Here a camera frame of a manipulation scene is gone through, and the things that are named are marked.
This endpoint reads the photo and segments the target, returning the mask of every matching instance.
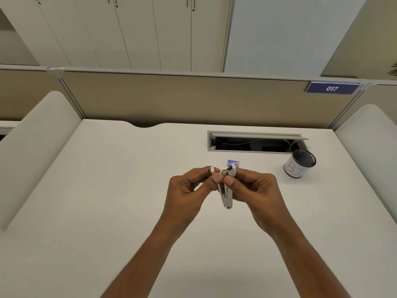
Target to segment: pen holder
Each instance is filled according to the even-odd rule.
[[[297,149],[284,164],[284,171],[290,177],[299,179],[314,165],[316,165],[316,157],[311,152]]]

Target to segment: stapler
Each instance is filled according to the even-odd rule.
[[[211,174],[215,174],[214,167],[211,167]],[[236,165],[232,163],[227,169],[221,170],[222,177],[236,175]],[[233,206],[233,192],[224,183],[218,184],[218,192],[221,194],[223,205],[226,209],[231,209]]]

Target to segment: blue sign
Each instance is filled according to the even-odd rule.
[[[359,83],[324,83],[312,81],[306,89],[306,93],[327,93],[327,94],[353,94],[360,86]]]

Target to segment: cabinet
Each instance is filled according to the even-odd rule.
[[[152,0],[114,0],[133,69],[161,69]]]
[[[75,0],[103,68],[131,68],[113,0]]]
[[[42,66],[70,66],[35,0],[0,0],[0,8]]]
[[[191,0],[153,0],[162,70],[191,70]]]
[[[221,72],[231,0],[193,0],[192,71]]]
[[[37,3],[70,64],[81,67],[100,67],[75,1],[37,0]]]

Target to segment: desk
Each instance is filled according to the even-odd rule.
[[[317,165],[286,154],[207,151],[207,130],[299,133]],[[397,225],[332,130],[83,120],[0,241],[3,297],[97,298],[156,224],[168,180],[193,167],[273,173],[309,241],[353,297],[394,297]],[[267,234],[211,193],[176,242],[151,297],[299,297]]]

